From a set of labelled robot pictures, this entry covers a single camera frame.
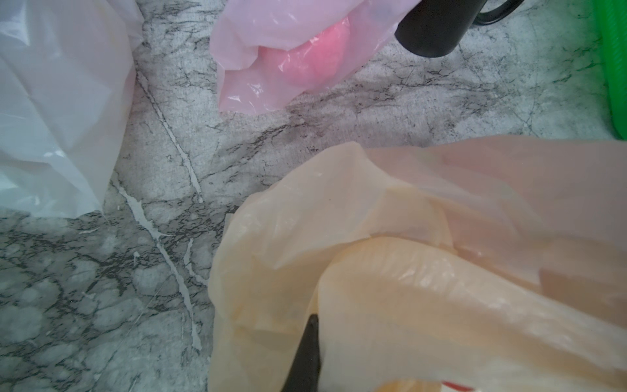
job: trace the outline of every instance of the black mug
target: black mug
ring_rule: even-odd
[[[498,22],[523,0],[506,0],[482,13],[487,0],[422,0],[398,24],[396,39],[415,55],[441,57],[451,53],[471,24]]]

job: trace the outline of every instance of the marble surface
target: marble surface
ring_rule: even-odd
[[[444,58],[390,43],[328,93],[257,118],[216,111],[208,44],[224,2],[139,6],[134,105],[102,213],[2,212],[0,392],[206,390],[225,216],[328,146],[612,138],[588,0],[526,0]]]

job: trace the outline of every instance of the peach plastic bag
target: peach plastic bag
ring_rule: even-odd
[[[230,221],[209,390],[627,390],[627,144],[488,137],[321,152]]]
[[[419,0],[229,0],[211,32],[218,108],[278,110],[354,73]]]

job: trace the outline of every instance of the green object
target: green object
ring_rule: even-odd
[[[614,128],[627,139],[627,0],[594,0]]]

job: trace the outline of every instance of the plastic bag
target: plastic bag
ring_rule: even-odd
[[[514,136],[321,152],[229,223],[210,392],[280,391],[315,313],[321,391],[626,390],[625,167]]]
[[[0,2],[0,206],[100,209],[135,83],[134,0]]]
[[[218,108],[278,110],[365,64],[419,0],[229,0],[211,32]]]

